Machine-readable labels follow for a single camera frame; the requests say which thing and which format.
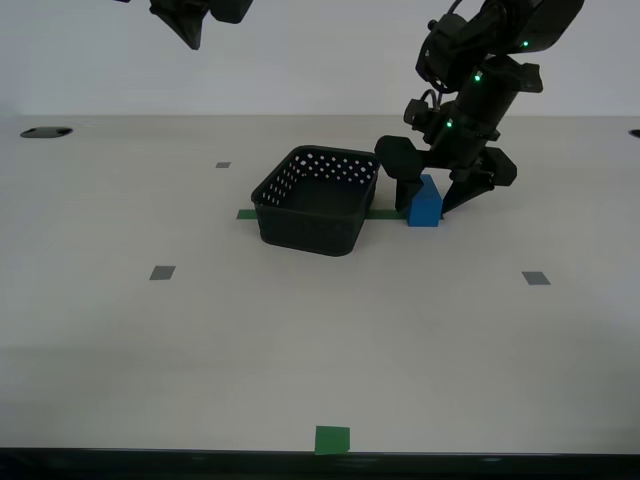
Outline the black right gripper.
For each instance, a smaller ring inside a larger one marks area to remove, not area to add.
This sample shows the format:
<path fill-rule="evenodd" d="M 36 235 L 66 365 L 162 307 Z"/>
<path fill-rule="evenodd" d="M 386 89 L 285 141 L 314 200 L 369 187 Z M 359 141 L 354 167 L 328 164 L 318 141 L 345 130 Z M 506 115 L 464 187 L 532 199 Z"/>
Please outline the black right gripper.
<path fill-rule="evenodd" d="M 467 114 L 455 102 L 446 102 L 427 124 L 423 140 L 429 151 L 418 150 L 409 138 L 385 135 L 375 145 L 375 155 L 386 174 L 396 181 L 395 209 L 405 211 L 424 185 L 423 170 L 452 170 L 442 213 L 496 187 L 508 187 L 517 177 L 517 166 L 500 148 L 485 147 L 499 137 L 501 118 Z"/>

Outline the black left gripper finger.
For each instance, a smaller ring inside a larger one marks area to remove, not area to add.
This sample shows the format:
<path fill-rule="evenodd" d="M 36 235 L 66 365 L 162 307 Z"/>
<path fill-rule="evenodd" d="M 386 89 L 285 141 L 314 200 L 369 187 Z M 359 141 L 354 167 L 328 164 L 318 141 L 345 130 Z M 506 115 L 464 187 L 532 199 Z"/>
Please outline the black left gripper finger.
<path fill-rule="evenodd" d="M 150 12 L 195 48 L 195 5 L 190 1 L 151 1 Z"/>
<path fill-rule="evenodd" d="M 246 16 L 253 0 L 188 1 L 187 45 L 199 49 L 205 17 L 210 14 L 218 22 L 239 24 Z"/>

